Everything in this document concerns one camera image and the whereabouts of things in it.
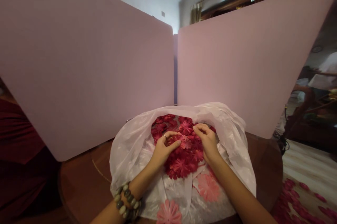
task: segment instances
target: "white shirt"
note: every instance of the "white shirt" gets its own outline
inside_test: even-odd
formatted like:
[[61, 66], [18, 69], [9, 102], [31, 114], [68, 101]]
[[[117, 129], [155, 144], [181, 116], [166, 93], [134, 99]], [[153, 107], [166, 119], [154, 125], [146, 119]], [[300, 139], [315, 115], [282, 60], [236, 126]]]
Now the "white shirt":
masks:
[[[324, 73], [337, 73], [337, 52], [328, 56], [320, 65], [319, 70]], [[337, 87], [337, 77], [316, 74], [308, 86], [322, 90], [331, 90]]]

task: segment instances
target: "wrist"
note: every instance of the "wrist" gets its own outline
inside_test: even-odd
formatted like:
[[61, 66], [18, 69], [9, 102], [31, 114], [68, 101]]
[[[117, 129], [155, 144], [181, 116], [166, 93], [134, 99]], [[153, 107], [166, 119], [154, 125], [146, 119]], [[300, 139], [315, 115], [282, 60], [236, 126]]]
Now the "wrist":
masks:
[[150, 161], [148, 162], [148, 164], [146, 165], [145, 169], [149, 172], [149, 173], [157, 173], [161, 168], [161, 165], [159, 165], [158, 162], [153, 161], [152, 159], [150, 159]]
[[211, 158], [209, 158], [209, 166], [212, 168], [212, 170], [215, 170], [217, 167], [223, 166], [224, 163], [227, 165], [220, 153], [213, 155]]

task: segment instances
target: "beaded bracelet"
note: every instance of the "beaded bracelet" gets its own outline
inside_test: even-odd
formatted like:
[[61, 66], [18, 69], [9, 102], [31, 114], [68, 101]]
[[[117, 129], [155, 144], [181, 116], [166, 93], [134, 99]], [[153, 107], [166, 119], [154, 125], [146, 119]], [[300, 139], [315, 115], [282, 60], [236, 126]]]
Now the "beaded bracelet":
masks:
[[[116, 202], [116, 207], [119, 210], [119, 214], [123, 216], [124, 219], [135, 220], [139, 215], [139, 209], [141, 207], [141, 201], [137, 201], [131, 194], [129, 189], [129, 182], [125, 182], [120, 186], [114, 193], [114, 201]], [[126, 201], [132, 206], [133, 209], [129, 209], [124, 205], [121, 200], [121, 193], [124, 192], [124, 197]]]

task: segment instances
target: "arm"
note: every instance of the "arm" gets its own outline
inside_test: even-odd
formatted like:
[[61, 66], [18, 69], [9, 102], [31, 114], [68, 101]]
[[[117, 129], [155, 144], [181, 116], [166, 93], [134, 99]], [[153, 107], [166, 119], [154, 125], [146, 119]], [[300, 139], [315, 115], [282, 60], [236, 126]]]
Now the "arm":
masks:
[[[172, 131], [165, 133], [167, 138], [170, 138], [176, 134], [178, 133]], [[160, 171], [171, 152], [180, 146], [181, 141], [176, 141], [170, 146], [165, 146], [166, 137], [163, 135], [158, 139], [157, 145], [149, 163], [129, 184], [129, 189], [137, 201], [146, 192], [146, 189]], [[123, 193], [121, 196], [124, 204], [131, 209], [131, 206], [126, 201]], [[116, 202], [112, 201], [105, 209], [103, 209], [103, 211], [99, 213], [99, 215], [91, 222], [91, 224], [121, 224], [124, 222], [125, 219], [119, 214], [119, 210], [116, 207]]]
[[337, 73], [325, 73], [325, 72], [321, 72], [321, 71], [314, 71], [316, 74], [318, 75], [326, 75], [326, 76], [332, 76], [332, 77], [337, 77]]
[[243, 223], [275, 223], [276, 221], [263, 208], [253, 194], [243, 185], [232, 169], [221, 157], [215, 139], [215, 133], [206, 124], [193, 127], [201, 138], [204, 147], [204, 159], [212, 168], [220, 185], [226, 191], [228, 198], [238, 212]]

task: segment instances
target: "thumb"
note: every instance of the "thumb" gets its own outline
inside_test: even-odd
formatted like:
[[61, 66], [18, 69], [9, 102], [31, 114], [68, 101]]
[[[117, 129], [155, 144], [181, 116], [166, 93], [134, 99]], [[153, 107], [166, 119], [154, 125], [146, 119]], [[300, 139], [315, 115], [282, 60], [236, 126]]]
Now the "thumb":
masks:
[[196, 126], [193, 126], [194, 132], [201, 138], [201, 140], [205, 137], [205, 134], [202, 133]]
[[167, 146], [169, 153], [171, 154], [172, 151], [174, 151], [176, 148], [178, 148], [181, 144], [181, 140], [175, 141], [170, 146]]

